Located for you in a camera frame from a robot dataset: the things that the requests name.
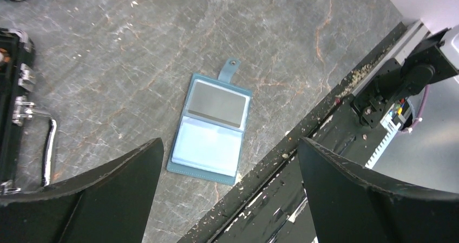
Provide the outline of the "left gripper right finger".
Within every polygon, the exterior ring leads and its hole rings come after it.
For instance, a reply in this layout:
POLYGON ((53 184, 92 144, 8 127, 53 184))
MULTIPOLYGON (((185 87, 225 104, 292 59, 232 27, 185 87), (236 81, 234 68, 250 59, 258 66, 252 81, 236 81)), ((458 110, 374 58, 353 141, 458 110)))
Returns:
POLYGON ((383 175, 309 138, 297 154, 319 242, 458 242, 458 194, 383 175))

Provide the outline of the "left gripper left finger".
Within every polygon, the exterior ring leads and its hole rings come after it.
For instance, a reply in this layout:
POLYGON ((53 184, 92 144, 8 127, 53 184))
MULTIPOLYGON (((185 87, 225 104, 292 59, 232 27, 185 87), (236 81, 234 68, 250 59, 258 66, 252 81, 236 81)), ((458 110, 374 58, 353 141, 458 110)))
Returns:
POLYGON ((70 179, 1 196, 1 242, 141 242, 163 155, 155 138, 70 179))

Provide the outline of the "blue card holder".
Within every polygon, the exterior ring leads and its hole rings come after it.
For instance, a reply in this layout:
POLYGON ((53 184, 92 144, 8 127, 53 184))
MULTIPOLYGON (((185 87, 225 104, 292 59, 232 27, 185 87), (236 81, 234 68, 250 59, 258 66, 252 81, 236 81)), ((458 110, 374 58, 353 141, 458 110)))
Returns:
POLYGON ((235 185, 252 100, 250 90, 231 83, 239 66, 238 59, 229 58, 217 78, 198 73, 192 75, 167 163, 169 172, 235 185), (187 112, 193 84, 197 80, 213 83, 249 97, 245 124, 241 129, 187 112))

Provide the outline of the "dark card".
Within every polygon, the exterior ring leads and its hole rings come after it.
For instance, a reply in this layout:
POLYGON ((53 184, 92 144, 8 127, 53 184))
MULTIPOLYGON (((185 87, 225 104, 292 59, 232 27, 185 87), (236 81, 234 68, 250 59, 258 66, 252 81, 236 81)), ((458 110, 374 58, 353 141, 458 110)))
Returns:
POLYGON ((197 80, 193 84, 187 112, 241 129, 245 124, 248 101, 247 95, 197 80))

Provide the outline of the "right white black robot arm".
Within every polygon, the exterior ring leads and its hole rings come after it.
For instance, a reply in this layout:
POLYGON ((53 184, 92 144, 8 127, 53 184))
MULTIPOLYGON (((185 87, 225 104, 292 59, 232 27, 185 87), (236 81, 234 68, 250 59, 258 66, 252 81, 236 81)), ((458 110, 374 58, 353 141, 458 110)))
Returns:
POLYGON ((361 125, 376 127, 399 100, 458 75, 458 27, 423 38, 402 59, 385 61, 369 84, 356 93, 352 107, 361 125))

